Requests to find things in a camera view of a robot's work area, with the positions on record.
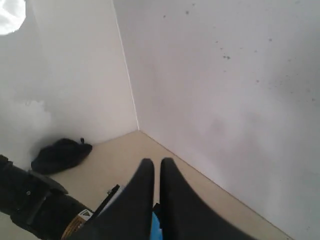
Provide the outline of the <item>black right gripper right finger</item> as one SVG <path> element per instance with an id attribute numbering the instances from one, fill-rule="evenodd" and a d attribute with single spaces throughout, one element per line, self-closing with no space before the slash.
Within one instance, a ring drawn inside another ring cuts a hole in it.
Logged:
<path id="1" fill-rule="evenodd" d="M 169 157 L 160 165 L 159 200 L 164 240 L 253 239 L 211 209 Z"/>

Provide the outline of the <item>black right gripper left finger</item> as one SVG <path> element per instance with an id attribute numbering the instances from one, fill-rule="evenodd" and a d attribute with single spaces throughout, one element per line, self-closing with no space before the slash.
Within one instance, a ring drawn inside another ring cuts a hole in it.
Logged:
<path id="1" fill-rule="evenodd" d="M 151 234 L 155 168 L 144 158 L 120 195 L 74 234 L 76 240 L 148 240 Z"/>

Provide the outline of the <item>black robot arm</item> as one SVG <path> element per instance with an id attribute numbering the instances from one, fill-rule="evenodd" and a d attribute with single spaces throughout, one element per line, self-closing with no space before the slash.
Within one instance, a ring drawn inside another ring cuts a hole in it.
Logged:
<path id="1" fill-rule="evenodd" d="M 0 211 L 41 240 L 248 240 L 211 209 L 174 160 L 160 165 L 159 204 L 153 205 L 155 168 L 140 162 L 129 183 L 115 186 L 91 211 L 53 179 L 0 158 Z"/>

